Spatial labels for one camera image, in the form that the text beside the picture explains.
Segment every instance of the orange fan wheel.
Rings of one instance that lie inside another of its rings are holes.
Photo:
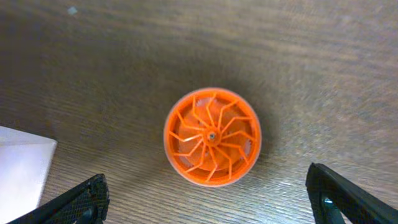
[[[221,187],[239,180],[256,163],[261,128],[239,95],[205,88],[174,105],[164,128],[164,147],[181,176],[194,184]]]

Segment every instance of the wooden table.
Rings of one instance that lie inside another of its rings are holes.
[[[59,142],[42,203],[104,173],[106,223],[313,223],[321,162],[398,208],[397,1],[22,0],[0,18],[0,125]],[[162,142],[205,86],[247,99],[264,139],[217,189],[180,177]]]

